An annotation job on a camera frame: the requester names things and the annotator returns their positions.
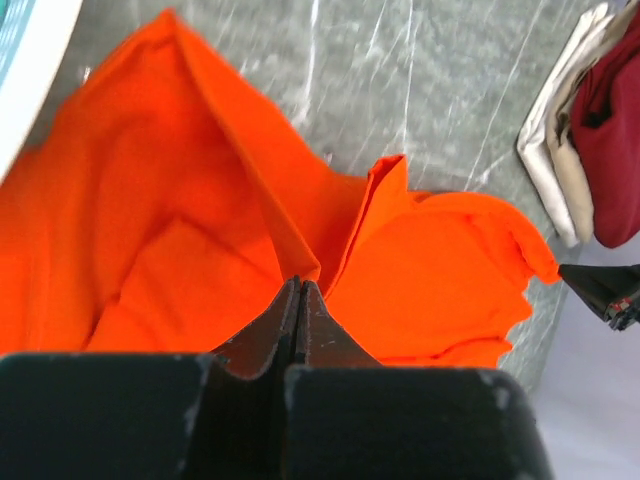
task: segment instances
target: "cream folded fabric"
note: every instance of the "cream folded fabric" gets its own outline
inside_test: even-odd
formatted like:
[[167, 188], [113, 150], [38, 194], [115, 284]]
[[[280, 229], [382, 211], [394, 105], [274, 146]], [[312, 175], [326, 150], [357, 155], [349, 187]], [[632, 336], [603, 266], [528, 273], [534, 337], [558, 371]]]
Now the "cream folded fabric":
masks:
[[569, 247], [577, 245], [580, 240], [587, 241], [593, 233], [593, 226], [591, 226], [591, 234], [587, 236], [588, 232], [585, 230], [581, 231], [580, 238], [578, 237], [545, 141], [547, 119], [550, 116], [550, 103], [556, 96], [563, 79], [577, 63], [582, 62], [585, 56], [600, 45], [605, 34], [605, 27], [613, 18], [607, 13], [608, 5], [601, 3], [582, 14], [533, 104], [516, 143], [520, 158], [538, 190], [551, 221], [564, 243]]
[[624, 36], [638, 9], [637, 0], [631, 0], [606, 26], [600, 45], [582, 56], [569, 72], [551, 100], [547, 118], [546, 137], [551, 161], [558, 183], [578, 235], [587, 242], [593, 236], [593, 200], [580, 156], [569, 141], [569, 113], [582, 79], [604, 55]]

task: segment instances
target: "gray floor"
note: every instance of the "gray floor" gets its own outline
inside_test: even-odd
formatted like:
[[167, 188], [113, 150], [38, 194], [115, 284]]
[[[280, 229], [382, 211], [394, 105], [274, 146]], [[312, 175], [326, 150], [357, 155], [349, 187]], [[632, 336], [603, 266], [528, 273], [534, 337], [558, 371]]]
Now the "gray floor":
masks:
[[[126, 35], [175, 7], [289, 117], [337, 170], [365, 174], [409, 155], [411, 187], [503, 197], [547, 237], [551, 223], [515, 137], [592, 0], [85, 0], [30, 143], [63, 99]], [[534, 318], [503, 367], [537, 382], [563, 292], [533, 283]]]

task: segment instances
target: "tan folded fabric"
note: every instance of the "tan folded fabric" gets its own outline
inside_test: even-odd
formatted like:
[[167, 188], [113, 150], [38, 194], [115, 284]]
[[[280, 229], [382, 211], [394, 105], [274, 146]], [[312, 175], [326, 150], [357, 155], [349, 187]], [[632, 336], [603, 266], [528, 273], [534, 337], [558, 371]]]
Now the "tan folded fabric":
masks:
[[569, 112], [584, 76], [622, 39], [637, 9], [638, 0], [631, 0], [611, 20], [601, 45], [573, 68], [551, 101], [546, 129], [547, 146], [576, 234], [582, 242], [588, 242], [593, 236], [593, 200], [580, 156], [568, 138], [571, 127]]

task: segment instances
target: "orange cloth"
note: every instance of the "orange cloth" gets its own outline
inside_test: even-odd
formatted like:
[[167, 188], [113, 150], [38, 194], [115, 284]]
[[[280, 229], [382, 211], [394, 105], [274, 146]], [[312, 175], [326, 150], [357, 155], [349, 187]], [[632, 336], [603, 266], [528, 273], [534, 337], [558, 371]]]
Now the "orange cloth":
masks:
[[172, 12], [60, 109], [0, 190], [0, 351], [208, 351], [283, 279], [388, 364], [494, 366], [557, 265], [501, 200], [331, 171]]

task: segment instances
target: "laundry basket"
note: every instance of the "laundry basket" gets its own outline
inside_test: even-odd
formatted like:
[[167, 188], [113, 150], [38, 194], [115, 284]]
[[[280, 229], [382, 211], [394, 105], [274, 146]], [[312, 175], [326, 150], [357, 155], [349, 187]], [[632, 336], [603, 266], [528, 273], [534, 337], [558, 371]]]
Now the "laundry basket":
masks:
[[0, 0], [0, 180], [64, 55], [82, 0]]

